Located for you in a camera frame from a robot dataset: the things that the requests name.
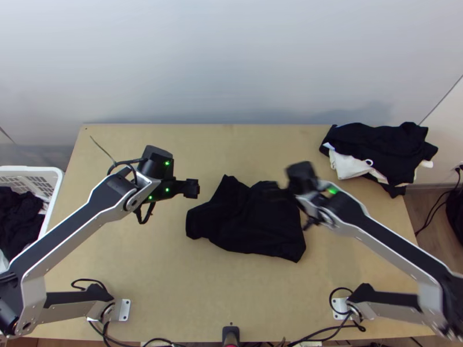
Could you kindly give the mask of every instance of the black bag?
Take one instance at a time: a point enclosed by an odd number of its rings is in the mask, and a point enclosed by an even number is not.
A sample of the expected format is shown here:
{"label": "black bag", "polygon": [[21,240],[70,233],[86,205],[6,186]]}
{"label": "black bag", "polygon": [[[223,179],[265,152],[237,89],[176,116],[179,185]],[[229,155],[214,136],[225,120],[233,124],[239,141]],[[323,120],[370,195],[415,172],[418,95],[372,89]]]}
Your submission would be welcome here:
{"label": "black bag", "polygon": [[445,213],[455,235],[463,245],[463,194],[461,190],[453,190],[447,197]]}

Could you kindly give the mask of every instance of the electrical outlet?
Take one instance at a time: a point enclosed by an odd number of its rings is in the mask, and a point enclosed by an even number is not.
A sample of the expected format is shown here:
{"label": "electrical outlet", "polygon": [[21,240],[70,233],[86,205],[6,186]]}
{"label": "electrical outlet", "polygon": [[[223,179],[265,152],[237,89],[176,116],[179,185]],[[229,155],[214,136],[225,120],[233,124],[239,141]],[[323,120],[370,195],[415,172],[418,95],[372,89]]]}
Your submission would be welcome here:
{"label": "electrical outlet", "polygon": [[452,169],[450,169],[450,171],[455,171],[456,168],[459,168],[460,165],[463,165],[463,161],[460,161],[459,164],[455,165],[454,167],[452,167]]}

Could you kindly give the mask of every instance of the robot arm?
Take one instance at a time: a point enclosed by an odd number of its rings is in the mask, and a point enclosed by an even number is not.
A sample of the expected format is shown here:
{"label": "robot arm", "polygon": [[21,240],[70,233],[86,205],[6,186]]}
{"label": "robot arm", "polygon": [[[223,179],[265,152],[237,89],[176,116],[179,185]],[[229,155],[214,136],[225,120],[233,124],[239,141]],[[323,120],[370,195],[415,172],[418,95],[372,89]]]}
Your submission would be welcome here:
{"label": "robot arm", "polygon": [[[83,291],[47,293],[44,275],[103,224],[132,212],[145,223],[156,201],[178,193],[197,198],[198,181],[176,180],[173,170],[172,154],[147,146],[137,169],[126,166],[108,175],[82,207],[15,257],[0,275],[0,341],[27,335],[38,324],[82,316],[102,323],[127,320],[130,300],[115,300],[96,284]],[[131,172],[135,177],[128,180]],[[141,220],[143,204],[149,208]]]}
{"label": "robot arm", "polygon": [[417,295],[361,284],[345,302],[357,323],[387,317],[426,324],[439,335],[463,341],[462,275],[375,221],[361,202],[335,184],[319,180],[308,161],[291,165],[286,173],[288,191],[313,223],[356,238],[418,282]]}

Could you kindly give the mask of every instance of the white wall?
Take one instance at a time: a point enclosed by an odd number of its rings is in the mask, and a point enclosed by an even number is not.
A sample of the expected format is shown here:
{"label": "white wall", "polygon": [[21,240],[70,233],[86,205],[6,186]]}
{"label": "white wall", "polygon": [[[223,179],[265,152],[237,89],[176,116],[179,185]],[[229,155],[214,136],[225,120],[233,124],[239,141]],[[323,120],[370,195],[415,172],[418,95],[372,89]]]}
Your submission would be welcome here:
{"label": "white wall", "polygon": [[434,168],[420,168],[416,183],[456,183],[458,175],[452,169],[463,163],[463,79],[421,125],[429,127],[426,139],[439,151],[432,160]]}
{"label": "white wall", "polygon": [[461,0],[0,0],[0,126],[419,122],[463,72]]}
{"label": "white wall", "polygon": [[11,145],[13,142],[0,130],[0,145]]}

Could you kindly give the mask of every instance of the green led light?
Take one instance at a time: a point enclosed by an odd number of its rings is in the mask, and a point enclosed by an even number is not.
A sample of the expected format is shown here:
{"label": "green led light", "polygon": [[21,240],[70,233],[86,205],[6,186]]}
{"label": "green led light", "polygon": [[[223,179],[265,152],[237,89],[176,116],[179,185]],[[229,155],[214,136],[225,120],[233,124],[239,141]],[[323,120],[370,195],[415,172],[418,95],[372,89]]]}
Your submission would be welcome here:
{"label": "green led light", "polygon": [[330,188],[327,189],[327,191],[328,191],[330,194],[335,195],[339,190],[338,190],[338,188],[331,186]]}

